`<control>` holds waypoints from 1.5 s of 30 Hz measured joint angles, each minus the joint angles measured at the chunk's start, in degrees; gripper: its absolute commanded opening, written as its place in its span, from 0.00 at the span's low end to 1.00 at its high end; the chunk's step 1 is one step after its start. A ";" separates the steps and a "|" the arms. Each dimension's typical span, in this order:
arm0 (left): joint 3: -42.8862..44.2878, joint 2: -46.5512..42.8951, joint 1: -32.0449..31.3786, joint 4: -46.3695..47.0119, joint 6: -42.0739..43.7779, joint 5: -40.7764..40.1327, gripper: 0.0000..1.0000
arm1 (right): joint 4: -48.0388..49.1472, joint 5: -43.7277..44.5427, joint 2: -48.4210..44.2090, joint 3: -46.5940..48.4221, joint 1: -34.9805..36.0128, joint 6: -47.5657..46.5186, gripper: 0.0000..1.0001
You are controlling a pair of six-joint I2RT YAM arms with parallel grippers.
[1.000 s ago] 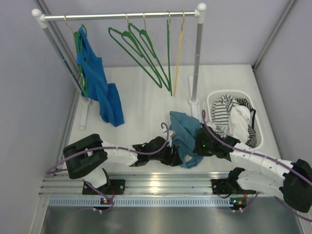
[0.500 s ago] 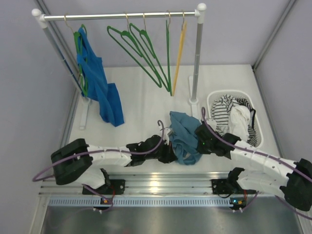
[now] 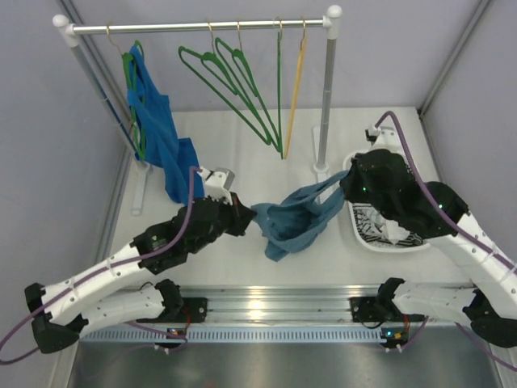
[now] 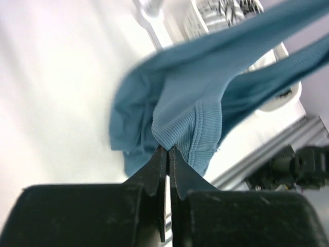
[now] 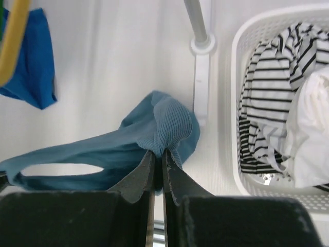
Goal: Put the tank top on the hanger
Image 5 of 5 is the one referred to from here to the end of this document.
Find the teal blue tank top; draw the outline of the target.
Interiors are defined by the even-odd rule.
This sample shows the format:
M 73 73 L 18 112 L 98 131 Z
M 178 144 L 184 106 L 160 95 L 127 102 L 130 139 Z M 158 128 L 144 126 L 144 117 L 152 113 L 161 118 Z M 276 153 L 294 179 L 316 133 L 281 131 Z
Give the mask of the teal blue tank top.
M 195 114 L 172 96 L 149 93 L 116 131 L 31 151 L 1 162 L 11 185 L 25 190 L 108 190 L 142 161 L 147 151 L 161 158 L 169 150 L 181 166 L 195 151 L 200 127 Z M 84 175 L 34 175 L 22 171 L 41 164 L 88 164 L 101 171 Z

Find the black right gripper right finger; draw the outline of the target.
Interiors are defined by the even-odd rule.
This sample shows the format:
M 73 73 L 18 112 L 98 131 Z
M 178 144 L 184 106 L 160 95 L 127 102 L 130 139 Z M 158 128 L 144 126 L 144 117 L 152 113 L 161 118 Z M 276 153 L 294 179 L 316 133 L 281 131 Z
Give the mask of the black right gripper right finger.
M 166 246 L 322 246 L 305 207 L 284 197 L 214 196 L 166 150 Z

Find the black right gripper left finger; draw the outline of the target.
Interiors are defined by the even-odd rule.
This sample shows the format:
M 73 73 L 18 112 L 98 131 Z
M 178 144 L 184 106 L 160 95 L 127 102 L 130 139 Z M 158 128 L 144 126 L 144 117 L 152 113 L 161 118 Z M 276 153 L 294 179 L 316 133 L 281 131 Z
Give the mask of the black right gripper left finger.
M 155 154 L 107 191 L 1 198 L 1 246 L 152 246 Z

